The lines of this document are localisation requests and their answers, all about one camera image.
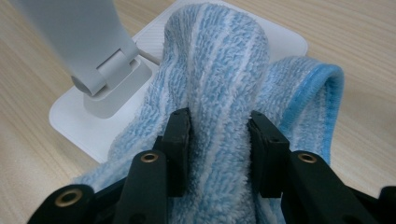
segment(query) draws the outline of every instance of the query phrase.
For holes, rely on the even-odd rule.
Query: light wood tabletop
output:
[[[115,0],[130,35],[172,0]],[[332,168],[377,197],[396,185],[396,2],[230,0],[308,42],[308,56],[341,66],[344,98]],[[24,223],[54,190],[97,163],[49,124],[69,74],[7,0],[0,0],[0,223]]]

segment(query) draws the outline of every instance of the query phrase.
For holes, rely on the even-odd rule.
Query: towel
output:
[[[269,64],[268,41],[253,19],[223,6],[175,12],[164,29],[163,61],[145,101],[115,139],[108,161],[74,180],[100,190],[128,174],[131,160],[153,147],[170,114],[191,111],[186,194],[170,199],[170,223],[282,223],[279,200],[253,195],[248,176],[248,119],[265,114],[290,140],[330,162],[343,90],[336,65],[306,57]]]

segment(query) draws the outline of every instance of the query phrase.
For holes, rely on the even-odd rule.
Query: desk lamp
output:
[[[107,160],[112,141],[134,119],[163,52],[163,28],[187,4],[220,0],[177,0],[133,38],[111,0],[10,0],[68,69],[74,87],[49,112],[52,127],[96,161]],[[307,52],[296,33],[246,12],[264,29],[270,62]]]

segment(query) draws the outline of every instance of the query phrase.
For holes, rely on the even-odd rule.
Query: folded towel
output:
[[[170,202],[170,223],[283,222],[279,200],[251,191],[250,112],[264,113],[291,150],[329,161],[343,73],[304,57],[268,60],[265,33],[249,16],[210,4],[183,7],[165,26],[163,62],[138,114],[108,161],[75,182],[100,190],[125,177],[134,155],[163,134],[170,113],[189,107],[191,173],[185,196]]]

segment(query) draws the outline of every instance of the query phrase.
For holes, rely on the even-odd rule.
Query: white base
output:
[[[200,2],[216,3],[239,11],[244,11],[241,8],[220,0],[176,1],[159,17],[134,36],[137,46],[144,51],[143,54],[145,57],[152,60],[151,62],[142,58],[153,71],[151,79],[109,119],[99,119],[89,114],[83,106],[83,93],[73,87],[53,104],[49,112],[49,122],[52,127],[96,161],[106,161],[107,153],[110,150],[112,142],[134,119],[137,108],[143,103],[149,83],[156,75],[158,65],[155,63],[160,62],[163,55],[164,25],[172,13],[178,8],[187,4],[197,4]],[[300,35],[251,13],[248,14],[263,27],[267,34],[271,51],[271,62],[287,56],[303,56],[306,54],[307,43]]]

